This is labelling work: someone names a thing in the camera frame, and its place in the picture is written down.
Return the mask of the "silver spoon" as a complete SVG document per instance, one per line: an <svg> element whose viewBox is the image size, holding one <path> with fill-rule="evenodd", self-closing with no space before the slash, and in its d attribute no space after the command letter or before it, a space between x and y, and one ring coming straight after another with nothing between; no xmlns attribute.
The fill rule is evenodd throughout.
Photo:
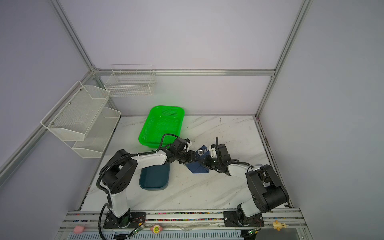
<svg viewBox="0 0 384 240"><path fill-rule="evenodd" d="M198 155L202 156L204 154L204 150L202 148L198 149Z"/></svg>

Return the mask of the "dark blue paper napkin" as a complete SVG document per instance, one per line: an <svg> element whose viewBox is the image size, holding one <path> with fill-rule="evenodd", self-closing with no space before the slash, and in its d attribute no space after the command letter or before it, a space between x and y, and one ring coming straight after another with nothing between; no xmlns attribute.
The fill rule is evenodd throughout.
<svg viewBox="0 0 384 240"><path fill-rule="evenodd" d="M200 148L202 148L204 150L204 152L205 152L202 156L208 156L209 155L208 148L205 145L201 146ZM199 164L199 160L197 162L195 162L195 163L186 164L186 167L193 174L207 174L210 171L210 170L207 170L204 167L202 167Z"/></svg>

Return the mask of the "dark teal plastic tray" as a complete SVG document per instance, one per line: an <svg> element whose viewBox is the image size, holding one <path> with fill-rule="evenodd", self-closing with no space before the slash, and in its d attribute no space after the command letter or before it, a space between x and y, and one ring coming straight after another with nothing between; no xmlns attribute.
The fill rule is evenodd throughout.
<svg viewBox="0 0 384 240"><path fill-rule="evenodd" d="M170 164L156 165L141 170L139 185L147 191L164 190L169 183Z"/></svg>

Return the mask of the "green plastic perforated basket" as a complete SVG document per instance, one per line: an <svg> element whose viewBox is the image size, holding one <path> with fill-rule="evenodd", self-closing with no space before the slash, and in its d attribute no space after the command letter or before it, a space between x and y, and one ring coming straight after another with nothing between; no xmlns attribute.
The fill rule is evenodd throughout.
<svg viewBox="0 0 384 240"><path fill-rule="evenodd" d="M164 134L180 135L185 111L181 107L153 107L138 137L139 143L157 149Z"/></svg>

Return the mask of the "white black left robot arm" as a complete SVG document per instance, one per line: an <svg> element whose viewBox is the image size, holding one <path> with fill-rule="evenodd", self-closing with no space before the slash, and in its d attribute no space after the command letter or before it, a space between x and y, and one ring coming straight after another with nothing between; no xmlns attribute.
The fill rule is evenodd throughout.
<svg viewBox="0 0 384 240"><path fill-rule="evenodd" d="M174 147L157 151L130 154L119 150L102 168L97 179L97 188L106 193L110 218L123 228L131 221L131 209L128 205L127 187L135 172L142 176L139 185L145 190L163 190L168 186L170 163L179 161L189 164L197 160L195 151L179 150Z"/></svg>

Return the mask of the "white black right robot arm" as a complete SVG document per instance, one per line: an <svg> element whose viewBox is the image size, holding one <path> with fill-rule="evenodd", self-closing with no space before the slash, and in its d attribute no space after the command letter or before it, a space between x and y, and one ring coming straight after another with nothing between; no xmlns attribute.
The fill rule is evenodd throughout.
<svg viewBox="0 0 384 240"><path fill-rule="evenodd" d="M251 198L237 206L235 211L225 211L226 227L262 227L262 213L289 201L289 195L280 178L270 165L254 167L239 160L225 161L223 157L208 156L199 164L230 177L237 177L247 183Z"/></svg>

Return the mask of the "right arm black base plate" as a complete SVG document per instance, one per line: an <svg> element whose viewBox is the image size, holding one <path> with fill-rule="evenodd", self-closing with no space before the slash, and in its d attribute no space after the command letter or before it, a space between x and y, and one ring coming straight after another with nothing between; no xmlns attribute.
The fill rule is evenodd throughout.
<svg viewBox="0 0 384 240"><path fill-rule="evenodd" d="M225 227L264 227L264 218L261 213L251 217L245 216L240 210L224 211Z"/></svg>

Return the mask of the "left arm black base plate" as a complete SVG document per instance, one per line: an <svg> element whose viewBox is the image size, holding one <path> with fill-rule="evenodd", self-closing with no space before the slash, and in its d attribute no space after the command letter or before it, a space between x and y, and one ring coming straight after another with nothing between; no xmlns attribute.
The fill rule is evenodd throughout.
<svg viewBox="0 0 384 240"><path fill-rule="evenodd" d="M127 212L122 217L116 217L111 211L106 214L104 229L136 229L144 225L146 220L145 212Z"/></svg>

